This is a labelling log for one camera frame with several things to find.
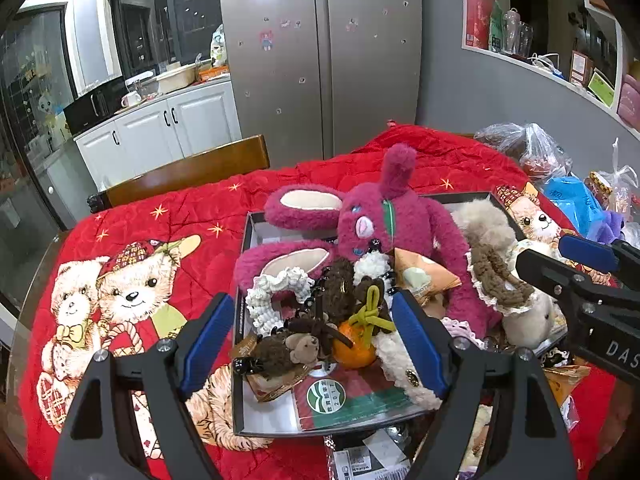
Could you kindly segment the brown knitted scrunchie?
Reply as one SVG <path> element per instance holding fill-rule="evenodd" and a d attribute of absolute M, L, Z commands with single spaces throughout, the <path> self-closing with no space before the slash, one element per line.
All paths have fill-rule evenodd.
<path fill-rule="evenodd" d="M 466 258 L 472 285 L 488 307 L 502 315 L 522 314 L 533 307 L 533 286 L 516 278 L 495 248 L 472 246 Z"/>

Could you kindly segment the cream plush bunny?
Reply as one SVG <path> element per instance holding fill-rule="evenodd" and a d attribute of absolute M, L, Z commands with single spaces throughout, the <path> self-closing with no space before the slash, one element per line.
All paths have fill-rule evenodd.
<path fill-rule="evenodd" d="M 452 218 L 470 246 L 466 258 L 472 284 L 480 299 L 501 315 L 506 341 L 536 349 L 553 330 L 554 300 L 520 278 L 516 259 L 526 249 L 551 258 L 558 252 L 538 240 L 519 240 L 508 216 L 487 198 L 462 204 Z"/>

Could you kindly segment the clear plastic bag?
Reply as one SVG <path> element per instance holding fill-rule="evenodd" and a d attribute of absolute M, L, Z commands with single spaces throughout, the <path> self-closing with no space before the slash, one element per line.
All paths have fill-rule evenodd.
<path fill-rule="evenodd" d="M 590 171 L 585 185 L 604 210 L 621 214 L 626 222 L 632 219 L 631 206 L 639 189 L 636 170 L 620 164 L 618 140 L 612 144 L 612 170 Z"/>

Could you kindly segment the blue plastic bag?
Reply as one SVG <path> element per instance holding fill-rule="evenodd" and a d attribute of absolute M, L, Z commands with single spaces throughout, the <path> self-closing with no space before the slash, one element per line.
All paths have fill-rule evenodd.
<path fill-rule="evenodd" d="M 585 183 L 576 177 L 553 177 L 544 185 L 544 196 L 551 200 L 586 237 L 594 222 L 605 218 L 604 210 Z"/>

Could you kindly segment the purple knitted scrunchie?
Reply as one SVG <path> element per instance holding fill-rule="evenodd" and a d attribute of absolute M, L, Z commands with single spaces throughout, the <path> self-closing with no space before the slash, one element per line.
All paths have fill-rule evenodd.
<path fill-rule="evenodd" d="M 484 341 L 477 338 L 468 322 L 456 320 L 455 318 L 447 318 L 446 316 L 442 318 L 440 322 L 445 326 L 451 337 L 464 337 L 469 339 L 469 341 L 475 344 L 480 350 L 486 349 Z"/>

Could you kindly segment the pink pouch on shelf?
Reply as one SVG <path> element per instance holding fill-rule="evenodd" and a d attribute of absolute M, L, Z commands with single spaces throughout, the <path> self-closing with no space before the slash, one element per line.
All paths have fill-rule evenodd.
<path fill-rule="evenodd" d="M 640 86 L 639 81 L 629 74 L 623 79 L 617 114 L 627 125 L 640 129 Z"/>

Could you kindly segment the orange mandarin in tray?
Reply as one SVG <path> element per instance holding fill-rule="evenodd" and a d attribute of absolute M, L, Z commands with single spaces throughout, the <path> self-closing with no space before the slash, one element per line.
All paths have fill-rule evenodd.
<path fill-rule="evenodd" d="M 352 345 L 349 347 L 337 338 L 333 339 L 332 356 L 341 366 L 356 370 L 372 364 L 376 359 L 375 346 L 366 339 L 366 329 L 359 324 L 345 321 L 338 326 L 338 331 L 347 337 Z"/>

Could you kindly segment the brown bear hair clip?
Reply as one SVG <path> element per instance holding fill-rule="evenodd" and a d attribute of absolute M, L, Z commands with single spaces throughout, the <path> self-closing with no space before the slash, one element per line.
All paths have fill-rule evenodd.
<path fill-rule="evenodd" d="M 246 356 L 233 359 L 232 370 L 241 376 L 280 377 L 298 366 L 317 362 L 319 350 L 319 339 L 310 333 L 281 330 L 267 337 L 258 336 Z"/>

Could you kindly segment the white knitted scrunchie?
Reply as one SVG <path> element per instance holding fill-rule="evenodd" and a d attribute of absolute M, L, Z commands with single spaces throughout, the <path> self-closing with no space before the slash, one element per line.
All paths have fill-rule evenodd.
<path fill-rule="evenodd" d="M 311 295 L 314 279 L 299 266 L 285 269 L 276 275 L 260 274 L 245 294 L 245 307 L 250 315 L 254 332 L 267 337 L 274 328 L 283 327 L 281 312 L 273 307 L 273 298 L 292 292 L 299 304 Z"/>

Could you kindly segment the black rectangular tray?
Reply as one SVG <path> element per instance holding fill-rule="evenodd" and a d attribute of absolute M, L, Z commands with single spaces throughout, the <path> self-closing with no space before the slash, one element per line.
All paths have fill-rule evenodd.
<path fill-rule="evenodd" d="M 449 212 L 456 211 L 462 205 L 472 200 L 489 200 L 495 207 L 498 207 L 511 229 L 515 233 L 517 240 L 525 240 L 524 232 L 506 211 L 506 207 L 500 204 L 497 196 L 489 192 L 465 192 L 465 193 L 445 193 L 422 195 L 432 198 L 443 204 Z M 313 237 L 320 237 L 322 240 L 333 240 L 335 230 L 331 231 L 296 231 L 277 228 L 265 220 L 262 211 L 250 212 L 247 214 L 241 254 L 254 247 L 263 244 L 272 244 L 284 240 L 294 242 L 294 240 L 311 240 Z M 235 298 L 235 326 L 233 342 L 239 344 L 241 340 L 253 331 L 252 324 L 248 318 L 248 311 L 245 307 L 245 295 L 239 289 Z M 555 326 L 550 336 L 544 340 L 535 350 L 536 356 L 542 356 L 549 349 L 556 346 L 562 337 L 566 335 L 566 326 Z M 320 422 L 330 422 L 329 426 L 318 426 L 315 423 L 311 429 L 304 429 L 299 421 L 298 408 L 295 395 L 295 388 L 282 392 L 277 398 L 259 402 L 250 383 L 239 376 L 232 376 L 232 415 L 233 429 L 236 434 L 245 437 L 261 438 L 298 438 L 327 436 L 328 434 L 344 434 L 345 432 L 363 431 L 392 426 L 425 415 L 426 411 L 420 406 L 413 404 L 405 393 L 395 388 L 391 383 L 385 382 L 382 370 L 378 364 L 370 365 L 360 374 L 358 370 L 354 372 L 343 372 L 344 368 L 333 365 L 322 372 L 321 367 L 317 367 L 311 375 L 299 382 L 302 395 L 303 415 L 309 415 L 310 422 L 314 423 L 314 414 L 322 419 Z M 320 386 L 337 387 L 338 400 L 344 401 L 337 410 L 333 412 L 317 413 L 310 408 L 307 402 L 306 393 L 316 382 Z M 367 393 L 364 396 L 356 396 L 356 386 L 374 387 L 385 386 L 384 390 Z"/>

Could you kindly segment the dark glass sliding door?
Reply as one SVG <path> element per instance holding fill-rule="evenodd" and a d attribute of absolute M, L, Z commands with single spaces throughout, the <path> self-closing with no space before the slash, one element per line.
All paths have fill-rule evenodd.
<path fill-rule="evenodd" d="M 1 33 L 1 297 L 17 311 L 50 240 L 74 222 L 48 174 L 70 140 L 63 110 L 77 96 L 65 11 L 37 6 Z"/>

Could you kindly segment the wooden chair back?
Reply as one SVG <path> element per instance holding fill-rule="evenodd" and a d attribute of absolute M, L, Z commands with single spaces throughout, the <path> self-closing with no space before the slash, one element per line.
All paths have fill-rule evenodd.
<path fill-rule="evenodd" d="M 90 212 L 97 214 L 137 200 L 269 168 L 270 160 L 264 137 L 251 136 L 160 166 L 90 195 L 87 203 Z"/>

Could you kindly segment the silver double door refrigerator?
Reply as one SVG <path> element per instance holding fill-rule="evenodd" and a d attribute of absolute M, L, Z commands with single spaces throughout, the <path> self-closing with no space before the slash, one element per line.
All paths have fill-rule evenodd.
<path fill-rule="evenodd" d="M 414 122 L 422 2 L 220 0 L 242 135 L 281 168 Z"/>

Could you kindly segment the black microwave oven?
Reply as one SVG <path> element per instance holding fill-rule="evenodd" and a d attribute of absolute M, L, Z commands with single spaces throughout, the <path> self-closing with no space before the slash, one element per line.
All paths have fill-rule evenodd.
<path fill-rule="evenodd" d="M 64 108 L 70 133 L 77 136 L 111 118 L 122 108 L 127 87 L 123 76 L 99 84 Z"/>

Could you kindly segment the white wall shelf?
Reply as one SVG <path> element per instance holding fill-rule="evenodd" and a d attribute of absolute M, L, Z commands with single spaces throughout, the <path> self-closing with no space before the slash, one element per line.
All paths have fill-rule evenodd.
<path fill-rule="evenodd" d="M 639 81 L 639 46 L 604 0 L 495 0 L 488 49 L 462 47 L 541 76 L 638 136 L 617 114 L 623 79 Z"/>

